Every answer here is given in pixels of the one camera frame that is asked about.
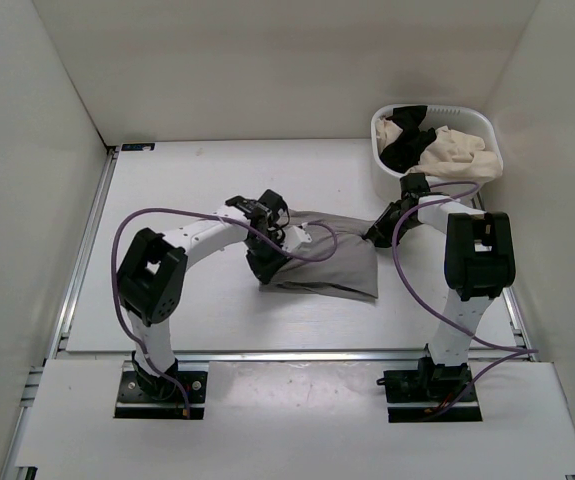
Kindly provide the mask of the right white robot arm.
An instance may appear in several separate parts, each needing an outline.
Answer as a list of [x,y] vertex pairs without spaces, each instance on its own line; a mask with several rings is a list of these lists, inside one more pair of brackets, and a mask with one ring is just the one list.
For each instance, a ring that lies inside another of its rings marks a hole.
[[[510,219],[460,202],[475,192],[473,181],[451,183],[469,189],[455,195],[437,193],[422,173],[400,179],[401,198],[388,205],[364,238],[378,248],[389,248],[398,276],[412,298],[439,320],[432,340],[418,363],[416,387],[427,399],[437,400],[451,387],[466,381],[470,346],[516,353],[477,336],[477,329],[491,304],[516,276]],[[404,274],[398,246],[412,229],[427,225],[445,236],[443,273],[448,296],[442,312],[432,308]]]

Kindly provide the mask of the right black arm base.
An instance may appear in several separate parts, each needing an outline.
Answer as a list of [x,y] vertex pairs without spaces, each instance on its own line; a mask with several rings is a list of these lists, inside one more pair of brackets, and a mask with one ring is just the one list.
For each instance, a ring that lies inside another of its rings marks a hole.
[[434,366],[421,359],[414,370],[386,370],[376,380],[387,402],[388,422],[472,423],[483,420],[470,367]]

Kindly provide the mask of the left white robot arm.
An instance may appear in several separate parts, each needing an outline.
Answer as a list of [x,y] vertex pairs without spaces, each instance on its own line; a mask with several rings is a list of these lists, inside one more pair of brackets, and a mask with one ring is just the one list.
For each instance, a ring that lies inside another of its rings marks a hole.
[[175,232],[143,228],[136,233],[120,266],[113,266],[112,293],[118,313],[131,321],[135,343],[132,365],[138,386],[155,400],[177,392],[178,361],[170,340],[169,317],[178,307],[187,271],[229,245],[246,245],[246,260],[267,284],[288,262],[285,232],[279,224],[288,206],[272,190],[259,199],[235,196],[215,213]]

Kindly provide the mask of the grey trousers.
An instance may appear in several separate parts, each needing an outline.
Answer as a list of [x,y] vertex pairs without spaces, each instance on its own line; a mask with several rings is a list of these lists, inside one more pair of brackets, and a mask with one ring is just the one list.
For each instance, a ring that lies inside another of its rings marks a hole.
[[368,220],[316,211],[290,212],[291,222],[305,224],[312,246],[306,257],[323,262],[289,260],[259,289],[264,292],[312,293],[373,302],[378,296],[378,260],[373,243],[364,238]]

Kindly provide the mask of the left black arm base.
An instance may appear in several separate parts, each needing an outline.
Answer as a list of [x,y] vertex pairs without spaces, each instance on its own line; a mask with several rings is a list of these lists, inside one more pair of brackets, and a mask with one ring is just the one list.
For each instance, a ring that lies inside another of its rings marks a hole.
[[114,406],[117,419],[202,420],[208,385],[208,371],[179,370],[173,366],[168,375],[176,374],[186,393],[189,407],[177,385],[164,378],[141,372],[132,362],[125,362],[121,371]]

